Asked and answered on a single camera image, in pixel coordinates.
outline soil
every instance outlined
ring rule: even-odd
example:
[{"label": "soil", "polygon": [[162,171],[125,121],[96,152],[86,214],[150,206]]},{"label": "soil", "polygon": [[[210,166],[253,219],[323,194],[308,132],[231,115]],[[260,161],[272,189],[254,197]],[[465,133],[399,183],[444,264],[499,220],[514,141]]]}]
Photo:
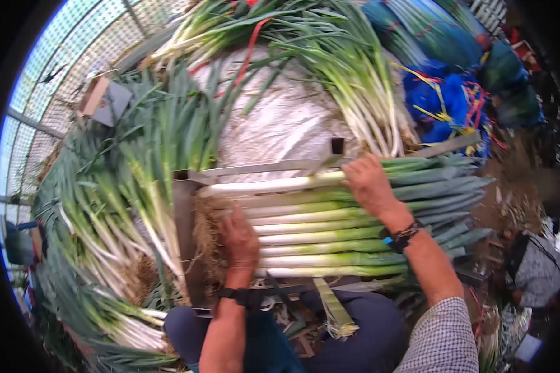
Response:
[{"label": "soil", "polygon": [[[485,188],[486,195],[481,205],[471,211],[477,227],[492,228],[496,232],[493,237],[477,243],[475,247],[476,268],[478,272],[485,271],[485,274],[502,267],[504,242],[500,239],[500,234],[504,230],[526,229],[537,234],[542,231],[543,208],[538,184],[544,184],[543,180],[539,180],[543,169],[537,159],[531,159],[532,155],[527,154],[525,145],[530,140],[530,135],[523,130],[515,131],[514,137],[504,131],[500,131],[498,135],[508,149],[493,143],[492,158],[478,172],[478,175],[489,175],[497,180]],[[487,283],[477,289],[480,304],[495,305],[493,295]],[[479,309],[466,286],[465,302],[475,330],[479,321]]]}]

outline wristwatch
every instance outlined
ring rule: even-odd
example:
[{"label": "wristwatch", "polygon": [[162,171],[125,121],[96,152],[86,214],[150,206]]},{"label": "wristwatch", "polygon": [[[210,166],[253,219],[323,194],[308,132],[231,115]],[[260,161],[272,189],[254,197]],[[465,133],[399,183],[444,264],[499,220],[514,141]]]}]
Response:
[{"label": "wristwatch", "polygon": [[408,242],[417,232],[423,227],[417,219],[403,231],[396,232],[393,235],[389,235],[388,230],[384,230],[380,234],[381,241],[387,244],[392,250],[398,254],[402,254],[405,247],[408,246]]},{"label": "wristwatch", "polygon": [[259,309],[263,299],[263,295],[243,288],[221,288],[218,290],[218,297],[234,299],[239,306],[244,306],[247,310]]}]

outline hand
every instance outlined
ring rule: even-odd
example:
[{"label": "hand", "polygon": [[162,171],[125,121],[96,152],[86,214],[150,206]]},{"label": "hand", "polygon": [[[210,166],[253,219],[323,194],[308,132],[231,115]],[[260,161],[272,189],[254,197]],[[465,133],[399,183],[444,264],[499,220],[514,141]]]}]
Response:
[{"label": "hand", "polygon": [[342,166],[353,196],[370,215],[381,220],[391,233],[407,229],[414,221],[404,203],[395,198],[380,161],[373,154]]},{"label": "hand", "polygon": [[218,228],[229,256],[228,272],[248,273],[251,276],[259,262],[259,240],[247,223],[242,208],[235,204],[232,214],[222,218]]}]

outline forearm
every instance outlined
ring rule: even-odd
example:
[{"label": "forearm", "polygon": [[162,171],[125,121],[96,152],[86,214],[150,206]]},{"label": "forearm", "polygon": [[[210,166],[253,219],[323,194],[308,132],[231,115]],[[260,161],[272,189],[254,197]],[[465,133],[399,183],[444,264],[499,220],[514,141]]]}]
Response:
[{"label": "forearm", "polygon": [[[387,216],[378,216],[391,234],[411,226],[413,215],[402,202],[395,202]],[[420,230],[409,240],[404,249],[419,285],[427,297],[429,307],[443,299],[463,297],[463,287],[450,264],[446,253],[424,230]]]},{"label": "forearm", "polygon": [[[247,289],[250,280],[251,275],[247,272],[229,271],[224,286]],[[245,307],[233,299],[222,298],[205,334],[199,370],[203,373],[240,373],[244,353]]]}]

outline person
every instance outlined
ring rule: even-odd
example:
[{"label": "person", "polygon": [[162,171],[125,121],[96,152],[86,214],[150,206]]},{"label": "person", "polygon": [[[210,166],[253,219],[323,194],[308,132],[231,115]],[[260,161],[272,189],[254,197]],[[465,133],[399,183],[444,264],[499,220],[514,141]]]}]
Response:
[{"label": "person", "polygon": [[528,230],[505,231],[506,300],[534,312],[552,310],[560,296],[560,253],[552,243]]},{"label": "person", "polygon": [[[201,373],[479,371],[463,287],[446,254],[395,198],[375,156],[365,155],[342,169],[347,176],[344,183],[359,205],[382,221],[399,243],[403,243],[399,237],[408,238],[403,252],[429,307],[410,339],[389,299],[375,293],[335,291],[359,330],[345,341],[321,335],[321,351],[299,361],[286,338],[271,342],[269,336],[282,331],[269,313],[246,317],[244,306],[221,298],[211,320],[195,317],[189,307],[177,307],[164,321],[166,335],[189,368]],[[259,261],[259,242],[239,206],[224,217],[220,234],[230,257],[224,286],[247,288]],[[323,309],[311,292],[300,300],[314,311]],[[261,322],[262,317],[270,323]]]}]

